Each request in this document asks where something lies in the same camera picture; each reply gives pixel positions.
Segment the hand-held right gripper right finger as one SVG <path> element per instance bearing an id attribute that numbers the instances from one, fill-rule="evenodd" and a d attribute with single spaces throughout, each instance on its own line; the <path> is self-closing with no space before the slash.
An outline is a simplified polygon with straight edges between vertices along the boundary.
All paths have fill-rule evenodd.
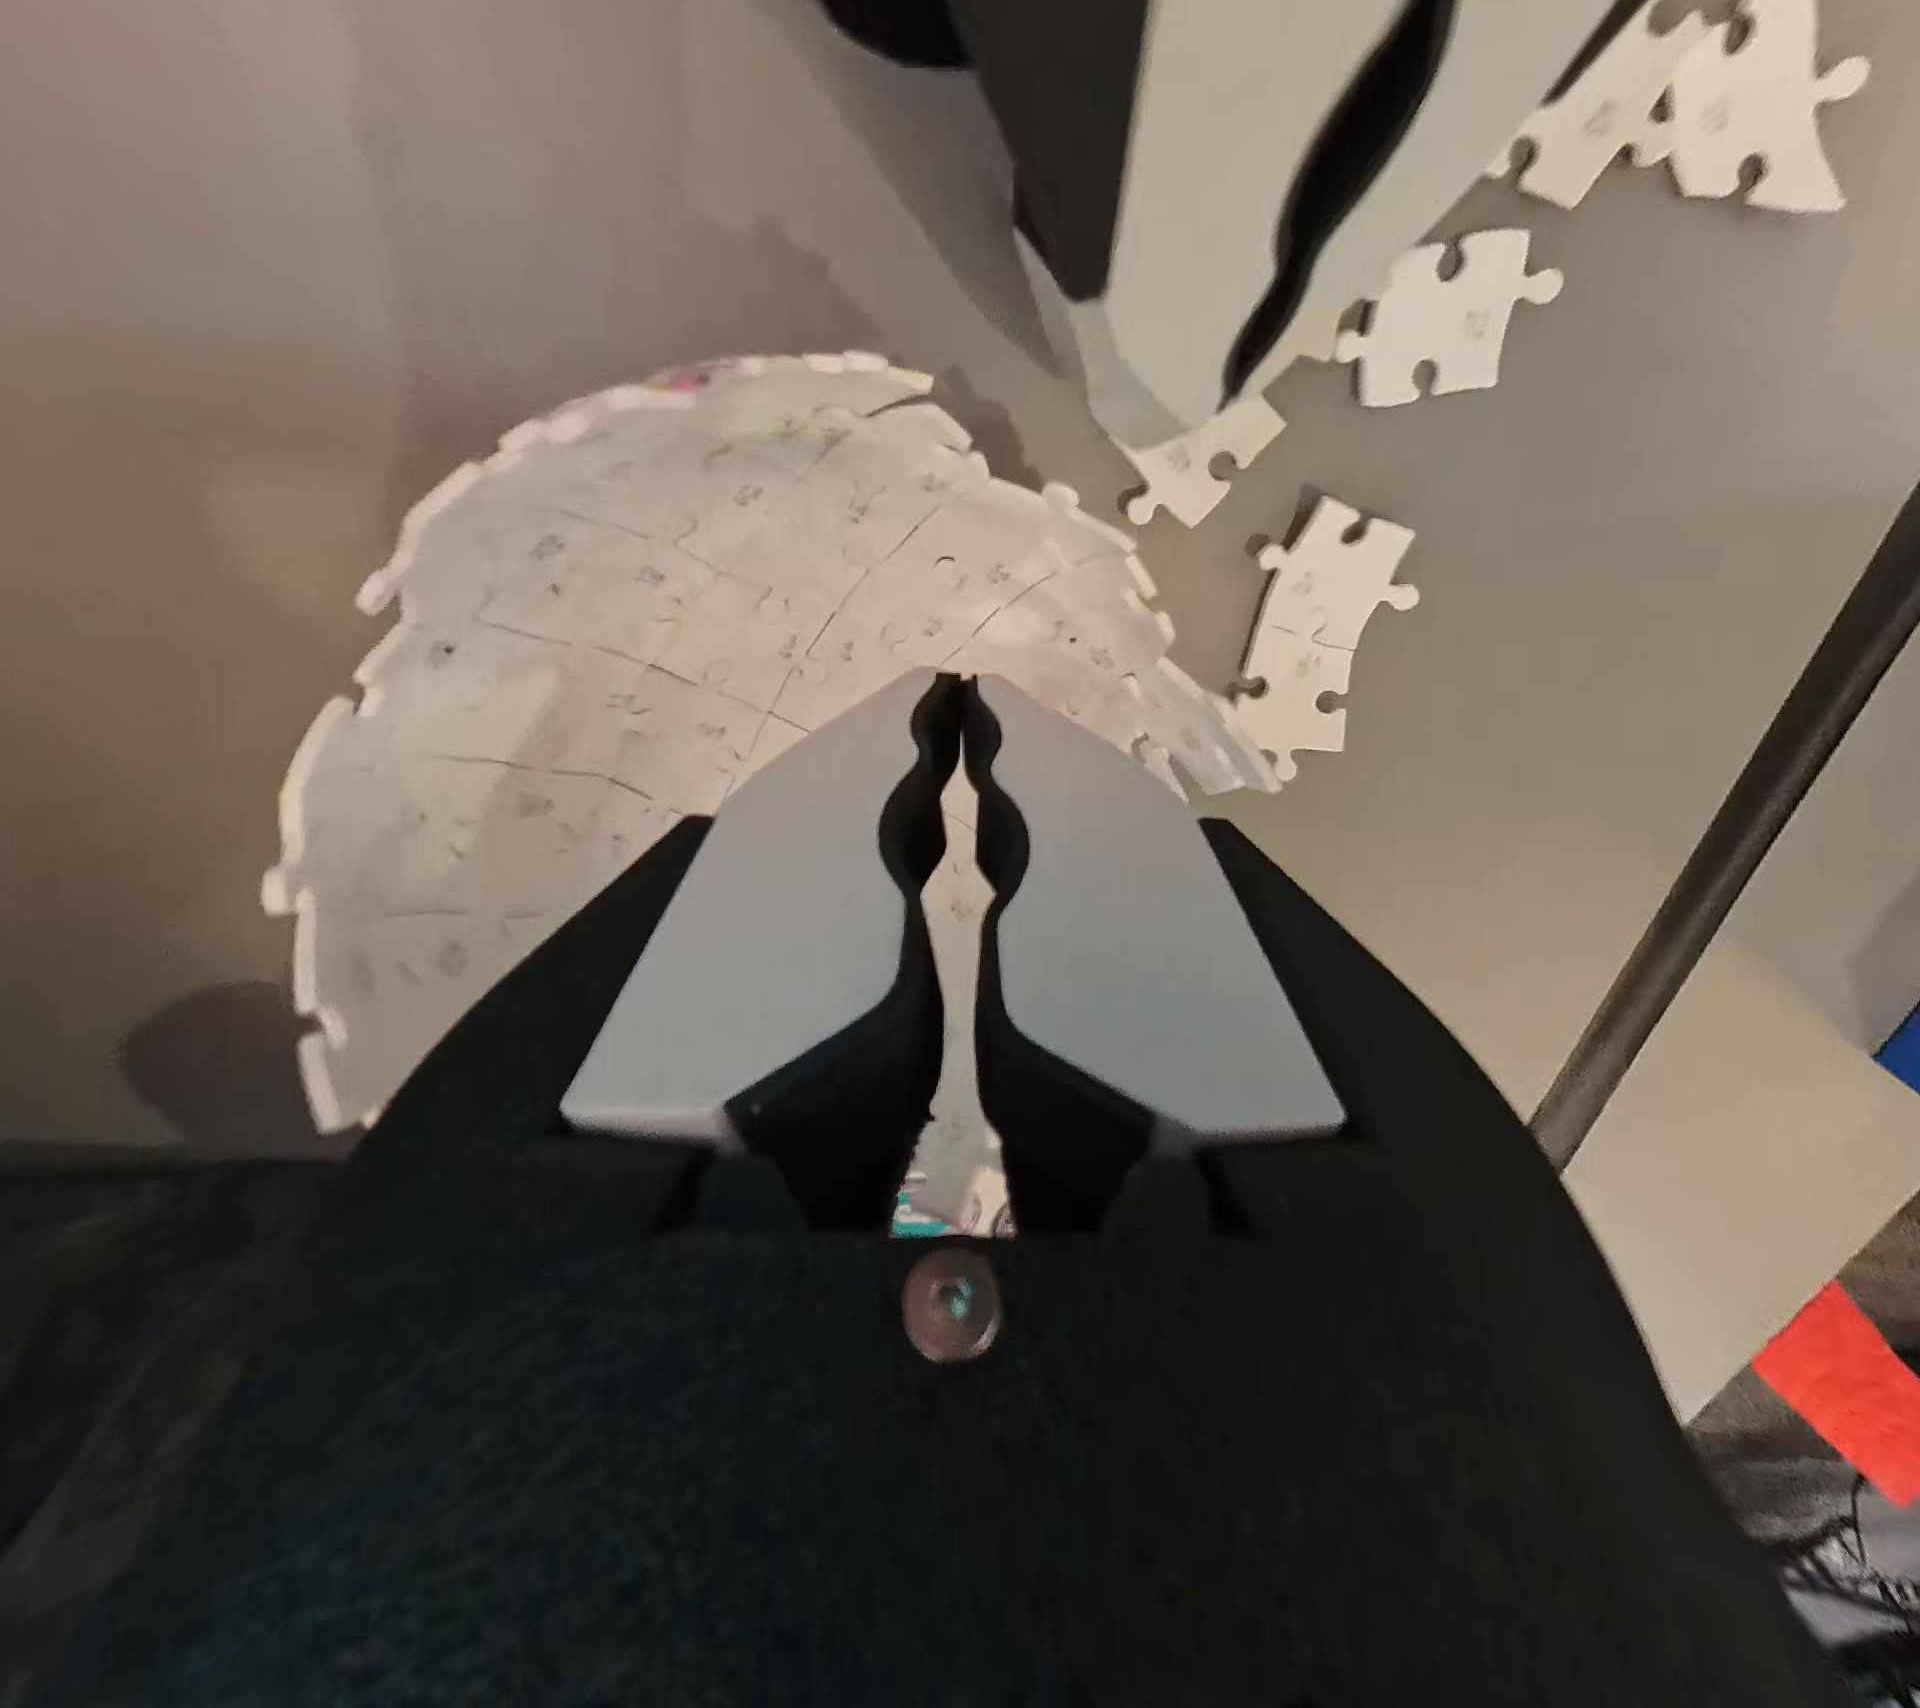
<path id="1" fill-rule="evenodd" d="M 1346 1106 L 1201 818 L 984 673 L 963 688 L 973 1078 L 1019 1235 L 1095 1233 L 1137 1168 L 1329 1139 Z"/>

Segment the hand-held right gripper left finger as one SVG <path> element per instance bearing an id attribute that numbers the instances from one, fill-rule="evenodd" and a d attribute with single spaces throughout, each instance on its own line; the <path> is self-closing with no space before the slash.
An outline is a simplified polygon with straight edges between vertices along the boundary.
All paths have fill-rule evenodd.
<path id="1" fill-rule="evenodd" d="M 906 671 L 708 820 L 561 1098 L 588 1135 L 771 1168 L 804 1224 L 887 1235 L 938 1093 L 924 889 L 962 679 Z"/>

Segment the partly built white puzzle ball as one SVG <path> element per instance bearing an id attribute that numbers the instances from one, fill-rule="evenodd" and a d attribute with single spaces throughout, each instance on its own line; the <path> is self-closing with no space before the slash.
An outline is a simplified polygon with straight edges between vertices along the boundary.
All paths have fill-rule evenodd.
<path id="1" fill-rule="evenodd" d="M 281 781 L 260 896 L 315 1128 L 371 1124 L 664 832 L 908 669 L 1000 675 L 1173 789 L 1276 791 L 1156 592 L 882 356 L 700 362 L 515 423 L 405 511 L 353 600 L 393 622 Z"/>

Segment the puzzle pieces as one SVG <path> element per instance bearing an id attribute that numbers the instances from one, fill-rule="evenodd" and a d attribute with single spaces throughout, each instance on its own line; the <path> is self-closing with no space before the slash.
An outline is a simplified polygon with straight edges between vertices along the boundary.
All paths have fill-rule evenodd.
<path id="1" fill-rule="evenodd" d="M 1574 78 L 1554 83 L 1486 166 L 1539 207 L 1571 211 L 1612 170 L 1661 176 L 1686 202 L 1775 217 L 1846 207 L 1826 115 L 1865 85 L 1871 59 L 1838 50 L 1826 0 L 1633 0 Z M 1532 256 L 1524 225 L 1425 240 L 1314 356 L 1343 363 L 1364 407 L 1478 396 L 1502 374 L 1517 315 L 1552 303 L 1565 275 Z M 1407 612 L 1398 577 L 1413 536 L 1336 499 L 1264 544 L 1260 605 L 1228 697 L 1232 740 L 1278 787 L 1304 756 L 1333 753 L 1367 622 Z"/>

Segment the single white puzzle piece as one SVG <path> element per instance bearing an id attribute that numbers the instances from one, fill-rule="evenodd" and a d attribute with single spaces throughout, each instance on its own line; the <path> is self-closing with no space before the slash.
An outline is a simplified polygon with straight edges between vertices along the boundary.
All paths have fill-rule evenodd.
<path id="1" fill-rule="evenodd" d="M 1284 416 L 1258 392 L 1244 393 L 1205 423 L 1154 445 L 1121 447 L 1137 485 L 1121 498 L 1123 518 L 1144 528 L 1163 511 L 1197 528 L 1230 493 L 1235 477 L 1284 431 Z"/>

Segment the red flat object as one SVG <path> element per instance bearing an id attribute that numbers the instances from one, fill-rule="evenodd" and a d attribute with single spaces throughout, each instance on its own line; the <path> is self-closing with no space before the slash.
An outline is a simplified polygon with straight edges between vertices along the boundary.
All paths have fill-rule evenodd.
<path id="1" fill-rule="evenodd" d="M 1917 1375 L 1838 1281 L 1826 1281 L 1750 1360 L 1886 1502 L 1917 1502 Z"/>

